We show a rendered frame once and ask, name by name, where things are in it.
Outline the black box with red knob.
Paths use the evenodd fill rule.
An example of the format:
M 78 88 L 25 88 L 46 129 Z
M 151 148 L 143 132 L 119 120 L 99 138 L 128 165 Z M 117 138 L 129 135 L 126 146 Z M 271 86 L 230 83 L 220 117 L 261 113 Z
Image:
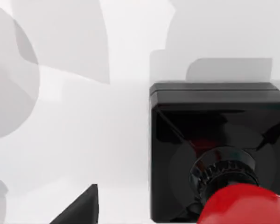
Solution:
M 233 183 L 280 196 L 280 89 L 158 82 L 150 88 L 150 217 L 194 223 Z

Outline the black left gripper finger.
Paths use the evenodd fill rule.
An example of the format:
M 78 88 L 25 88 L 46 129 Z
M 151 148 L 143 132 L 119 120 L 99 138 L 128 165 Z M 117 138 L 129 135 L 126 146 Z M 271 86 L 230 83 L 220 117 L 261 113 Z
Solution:
M 98 185 L 92 184 L 49 224 L 98 224 Z

